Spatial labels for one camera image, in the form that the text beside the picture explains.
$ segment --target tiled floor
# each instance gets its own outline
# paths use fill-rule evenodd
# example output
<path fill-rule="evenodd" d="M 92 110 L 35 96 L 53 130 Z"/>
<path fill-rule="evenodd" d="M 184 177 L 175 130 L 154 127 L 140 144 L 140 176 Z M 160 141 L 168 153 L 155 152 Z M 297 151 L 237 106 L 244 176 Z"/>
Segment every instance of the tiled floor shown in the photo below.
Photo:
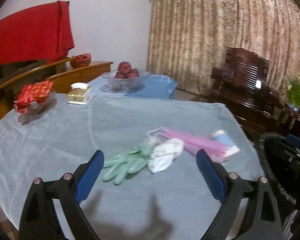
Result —
<path fill-rule="evenodd" d="M 176 90 L 175 98 L 176 98 L 176 100 L 182 100 L 182 101 L 197 101 L 197 102 L 206 102 L 207 101 L 200 96 L 186 93 L 181 90 Z M 7 217 L 5 216 L 5 214 L 2 211 L 1 207 L 0 207 L 0 226 L 3 228 L 3 230 L 9 236 L 10 239 L 18 240 L 18 231 L 7 219 Z"/>

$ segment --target white wall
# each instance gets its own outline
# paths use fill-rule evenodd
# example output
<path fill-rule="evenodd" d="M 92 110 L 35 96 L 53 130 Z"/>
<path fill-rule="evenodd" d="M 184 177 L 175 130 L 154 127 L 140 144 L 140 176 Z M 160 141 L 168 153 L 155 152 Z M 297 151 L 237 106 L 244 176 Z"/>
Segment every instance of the white wall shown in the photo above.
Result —
<path fill-rule="evenodd" d="M 6 0 L 0 19 L 31 6 L 57 0 Z M 151 2 L 149 0 L 70 1 L 70 21 L 75 48 L 69 55 L 91 53 L 92 60 L 122 61 L 146 68 Z"/>

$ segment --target green plant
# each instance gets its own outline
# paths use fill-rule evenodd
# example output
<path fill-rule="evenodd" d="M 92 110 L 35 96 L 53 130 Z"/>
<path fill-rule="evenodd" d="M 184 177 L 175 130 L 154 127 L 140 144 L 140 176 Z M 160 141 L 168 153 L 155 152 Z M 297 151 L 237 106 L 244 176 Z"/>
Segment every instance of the green plant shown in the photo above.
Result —
<path fill-rule="evenodd" d="M 287 89 L 287 100 L 294 106 L 300 106 L 300 73 L 294 78 L 290 79 L 284 77 L 285 86 Z"/>

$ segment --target red fruit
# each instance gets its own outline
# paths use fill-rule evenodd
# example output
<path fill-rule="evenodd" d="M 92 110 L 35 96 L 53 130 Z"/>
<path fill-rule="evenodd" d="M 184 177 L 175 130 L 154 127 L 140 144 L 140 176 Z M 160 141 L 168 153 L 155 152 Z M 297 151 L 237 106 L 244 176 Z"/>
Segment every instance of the red fruit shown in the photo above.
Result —
<path fill-rule="evenodd" d="M 125 74 L 122 74 L 120 72 L 117 72 L 114 76 L 115 78 L 120 78 L 120 79 L 126 79 L 126 75 Z"/>
<path fill-rule="evenodd" d="M 131 71 L 131 64 L 129 62 L 121 62 L 118 66 L 118 71 L 120 71 L 122 74 L 127 75 Z"/>
<path fill-rule="evenodd" d="M 131 73 L 137 73 L 138 76 L 139 76 L 139 70 L 137 70 L 136 68 L 133 68 L 133 69 L 131 70 Z"/>
<path fill-rule="evenodd" d="M 133 73 L 133 72 L 131 72 L 131 73 L 129 73 L 127 75 L 127 78 L 138 77 L 138 76 L 139 76 L 139 73 Z"/>

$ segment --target metal bolt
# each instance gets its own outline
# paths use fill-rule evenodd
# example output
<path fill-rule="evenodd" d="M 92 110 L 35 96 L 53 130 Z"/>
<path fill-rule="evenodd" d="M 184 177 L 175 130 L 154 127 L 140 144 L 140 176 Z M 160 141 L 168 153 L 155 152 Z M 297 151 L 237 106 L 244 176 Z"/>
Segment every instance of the metal bolt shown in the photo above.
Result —
<path fill-rule="evenodd" d="M 39 184 L 41 182 L 41 179 L 40 178 L 35 178 L 33 180 L 33 184 Z"/>
<path fill-rule="evenodd" d="M 68 180 L 72 178 L 72 174 L 71 173 L 66 173 L 65 175 L 63 175 L 63 178 Z"/>
<path fill-rule="evenodd" d="M 260 178 L 260 181 L 261 181 L 262 183 L 267 183 L 267 182 L 268 182 L 268 180 L 267 180 L 266 177 L 261 177 L 261 178 Z"/>
<path fill-rule="evenodd" d="M 236 174 L 235 172 L 230 172 L 230 173 L 229 173 L 229 177 L 230 177 L 231 179 L 237 179 L 237 178 L 238 178 L 238 174 Z"/>

